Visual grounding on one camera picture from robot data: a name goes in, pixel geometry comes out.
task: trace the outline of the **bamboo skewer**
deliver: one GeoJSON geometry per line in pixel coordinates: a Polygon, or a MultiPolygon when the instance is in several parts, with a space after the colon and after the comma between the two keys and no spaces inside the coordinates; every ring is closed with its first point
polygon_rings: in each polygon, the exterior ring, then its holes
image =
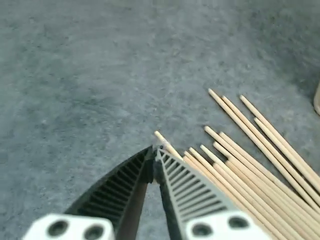
{"type": "Polygon", "coordinates": [[[167,149],[167,151],[169,153],[171,153],[173,156],[175,156],[176,158],[180,159],[183,161],[183,158],[180,156],[180,154],[175,150],[175,148],[164,138],[164,136],[161,135],[160,132],[155,131],[154,135],[161,141],[161,143],[164,145],[165,149],[167,149]]]}
{"type": "Polygon", "coordinates": [[[296,214],[296,209],[290,208],[289,204],[282,199],[280,195],[269,188],[261,179],[259,179],[253,172],[242,165],[234,156],[218,144],[217,149],[228,158],[225,165],[229,167],[240,179],[242,179],[251,189],[253,189],[273,210],[281,214],[282,218],[287,221],[297,232],[305,239],[318,238],[315,233],[317,229],[313,230],[309,226],[310,222],[306,224],[301,216],[296,214]]]}
{"type": "Polygon", "coordinates": [[[206,176],[221,192],[223,192],[231,201],[243,212],[247,213],[252,220],[261,227],[273,240],[277,239],[273,233],[266,228],[266,226],[245,206],[243,205],[218,179],[216,179],[211,172],[209,172],[199,161],[197,161],[189,152],[184,152],[183,159],[185,162],[195,166],[194,169],[198,170],[206,176]]]}
{"type": "Polygon", "coordinates": [[[233,148],[236,152],[240,153],[234,155],[239,159],[243,164],[247,166],[251,171],[253,171],[255,174],[259,175],[260,178],[263,178],[263,175],[259,173],[261,171],[267,178],[272,181],[281,191],[283,191],[286,195],[282,194],[284,198],[287,199],[287,201],[294,201],[297,206],[300,206],[300,208],[303,208],[305,212],[307,212],[310,216],[312,216],[317,222],[320,222],[320,215],[314,211],[313,208],[311,208],[308,204],[306,204],[298,195],[296,195],[290,188],[288,188],[283,182],[281,182],[278,178],[276,178],[270,171],[268,171],[264,166],[262,166],[256,159],[254,159],[249,153],[247,153],[245,150],[243,150],[238,144],[236,144],[230,137],[228,137],[225,133],[221,132],[219,134],[221,139],[227,143],[227,145],[224,145],[222,142],[221,144],[228,150],[230,148],[233,148]],[[247,164],[247,162],[250,162],[252,165],[254,165],[259,171],[256,171],[254,168],[251,168],[250,164],[247,164]]]}
{"type": "Polygon", "coordinates": [[[268,136],[268,138],[283,152],[283,154],[290,160],[290,162],[303,174],[303,176],[314,186],[314,188],[320,192],[320,184],[310,174],[310,172],[298,161],[292,153],[276,138],[276,136],[262,123],[258,118],[254,121],[261,128],[261,130],[268,136]]]}
{"type": "Polygon", "coordinates": [[[288,161],[278,152],[278,150],[272,146],[272,144],[259,132],[259,130],[246,118],[246,116],[225,96],[222,97],[222,100],[231,108],[235,115],[241,119],[241,121],[251,130],[251,132],[260,140],[264,147],[272,153],[273,158],[271,162],[277,169],[285,168],[285,174],[292,175],[292,177],[304,188],[304,190],[312,197],[313,202],[308,198],[306,201],[320,212],[320,207],[315,205],[315,202],[320,205],[320,196],[317,192],[306,182],[306,180],[288,163],[288,161]]]}
{"type": "Polygon", "coordinates": [[[253,115],[255,115],[272,132],[272,134],[280,141],[280,143],[282,143],[282,145],[295,157],[296,161],[292,163],[294,165],[296,162],[300,163],[300,165],[303,166],[304,169],[309,172],[309,174],[318,182],[318,184],[320,184],[320,177],[297,153],[297,151],[285,140],[285,138],[281,136],[281,134],[274,128],[274,126],[272,126],[272,124],[243,95],[240,96],[240,99],[244,103],[244,105],[246,105],[246,107],[253,113],[253,115]]]}
{"type": "Polygon", "coordinates": [[[296,232],[305,240],[314,240],[319,238],[316,233],[306,225],[300,218],[291,214],[289,208],[279,199],[275,201],[274,195],[268,189],[259,188],[258,182],[253,182],[248,176],[243,174],[232,162],[227,161],[226,166],[231,169],[244,183],[246,183],[254,192],[263,199],[278,215],[286,221],[296,232]]]}
{"type": "Polygon", "coordinates": [[[226,165],[233,170],[240,178],[242,178],[242,175],[245,175],[245,177],[250,179],[257,187],[264,191],[267,196],[272,198],[272,200],[277,203],[281,209],[284,210],[284,212],[290,216],[295,222],[297,222],[299,225],[303,226],[305,229],[309,229],[308,231],[313,231],[318,236],[320,236],[320,225],[318,222],[316,222],[311,216],[307,215],[305,216],[302,214],[301,211],[304,211],[299,206],[295,206],[292,204],[292,201],[286,200],[283,196],[287,196],[284,192],[281,192],[280,194],[276,192],[272,187],[270,187],[267,182],[263,180],[262,178],[259,178],[254,172],[252,172],[250,169],[248,169],[245,165],[243,165],[238,159],[236,159],[231,153],[229,153],[223,146],[221,146],[219,143],[215,142],[214,147],[222,153],[226,158],[228,158],[228,161],[226,162],[226,165]]]}
{"type": "Polygon", "coordinates": [[[302,236],[299,235],[299,233],[290,226],[286,221],[289,219],[284,220],[284,216],[280,215],[279,212],[276,212],[272,207],[269,206],[269,204],[272,204],[272,201],[269,199],[262,199],[257,194],[257,188],[255,187],[255,191],[252,190],[251,187],[247,185],[244,181],[242,181],[234,172],[232,172],[216,155],[214,155],[208,148],[206,148],[204,145],[201,145],[200,148],[210,157],[211,160],[213,160],[216,164],[213,164],[213,167],[226,179],[230,179],[229,183],[233,182],[232,185],[237,184],[239,188],[241,188],[241,195],[249,195],[251,198],[253,198],[254,201],[256,201],[257,205],[255,206],[256,209],[263,208],[267,214],[272,216],[274,220],[278,222],[279,225],[282,226],[283,230],[287,231],[287,237],[291,239],[303,239],[302,236]]]}
{"type": "Polygon", "coordinates": [[[287,172],[287,170],[278,162],[275,156],[266,148],[266,146],[253,134],[253,132],[243,123],[243,121],[230,109],[230,107],[211,89],[209,94],[223,108],[223,110],[237,123],[237,125],[246,133],[246,135],[256,144],[256,146],[268,157],[274,166],[288,180],[288,182],[297,190],[297,192],[314,208],[320,212],[320,208],[298,182],[287,172]]]}
{"type": "Polygon", "coordinates": [[[230,179],[227,179],[225,178],[225,176],[221,175],[193,148],[189,148],[189,150],[195,156],[195,158],[203,166],[205,166],[206,169],[208,169],[243,205],[245,205],[265,225],[266,228],[268,228],[274,234],[276,238],[278,238],[279,240],[292,239],[291,237],[287,238],[288,233],[284,231],[282,227],[279,227],[279,223],[270,214],[268,214],[263,207],[258,205],[250,195],[243,191],[239,185],[234,184],[234,181],[230,181],[230,179]]]}
{"type": "Polygon", "coordinates": [[[255,115],[254,121],[270,142],[230,100],[225,96],[220,98],[211,89],[208,92],[305,201],[227,135],[223,132],[217,134],[208,126],[204,130],[216,140],[213,146],[227,157],[225,163],[203,145],[200,148],[213,160],[213,165],[193,148],[189,148],[189,151],[195,157],[187,151],[181,157],[161,133],[155,131],[164,148],[212,182],[272,239],[320,238],[320,196],[312,188],[320,193],[320,177],[244,96],[241,95],[240,99],[255,115]]]}

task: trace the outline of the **screw hole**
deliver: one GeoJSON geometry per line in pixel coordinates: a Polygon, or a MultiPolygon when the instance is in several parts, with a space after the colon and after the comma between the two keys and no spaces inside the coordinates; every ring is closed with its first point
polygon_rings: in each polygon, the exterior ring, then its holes
{"type": "Polygon", "coordinates": [[[211,227],[204,223],[198,223],[192,228],[193,235],[197,237],[206,237],[213,233],[211,227]]]}
{"type": "Polygon", "coordinates": [[[232,229],[245,229],[249,226],[249,223],[243,217],[233,216],[229,219],[229,225],[232,229]]]}
{"type": "Polygon", "coordinates": [[[97,240],[99,239],[102,234],[104,233],[104,229],[101,226],[94,225],[89,227],[85,233],[84,233],[84,238],[86,240],[97,240]]]}
{"type": "Polygon", "coordinates": [[[48,234],[51,237],[58,237],[64,234],[67,228],[68,228],[68,223],[64,220],[59,220],[51,224],[51,226],[48,229],[48,234]]]}

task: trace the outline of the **ribbed gripper pad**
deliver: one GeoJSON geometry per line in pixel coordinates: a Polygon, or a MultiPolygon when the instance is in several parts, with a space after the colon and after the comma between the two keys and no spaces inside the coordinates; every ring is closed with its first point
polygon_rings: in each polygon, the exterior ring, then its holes
{"type": "Polygon", "coordinates": [[[109,219],[117,230],[144,169],[149,148],[114,168],[88,189],[66,214],[109,219]]]}
{"type": "Polygon", "coordinates": [[[182,239],[185,224],[194,218],[237,209],[212,182],[182,160],[158,149],[155,161],[171,239],[182,239]]]}

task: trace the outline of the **gripper jaw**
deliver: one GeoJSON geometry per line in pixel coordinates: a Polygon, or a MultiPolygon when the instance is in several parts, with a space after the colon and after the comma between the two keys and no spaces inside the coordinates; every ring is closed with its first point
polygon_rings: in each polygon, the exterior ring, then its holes
{"type": "Polygon", "coordinates": [[[134,240],[149,182],[153,180],[152,146],[116,166],[80,196],[65,214],[112,222],[117,240],[134,240]]]}
{"type": "Polygon", "coordinates": [[[157,150],[154,166],[171,239],[186,239],[193,219],[238,210],[212,182],[166,151],[157,150]]]}

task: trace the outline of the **pile of wooden sticks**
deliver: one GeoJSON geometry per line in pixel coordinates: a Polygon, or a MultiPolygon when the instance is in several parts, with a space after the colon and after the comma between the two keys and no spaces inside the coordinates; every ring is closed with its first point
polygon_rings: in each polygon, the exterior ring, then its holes
{"type": "Polygon", "coordinates": [[[166,150],[212,181],[241,210],[247,212],[272,239],[319,239],[320,177],[243,95],[240,99],[254,114],[254,121],[268,139],[225,96],[219,97],[212,89],[209,89],[209,94],[274,164],[300,196],[230,137],[223,132],[216,133],[209,126],[204,127],[205,132],[215,139],[213,146],[227,158],[227,161],[220,160],[204,145],[200,148],[213,161],[213,164],[210,164],[192,147],[181,157],[156,131],[155,135],[166,150]]]}

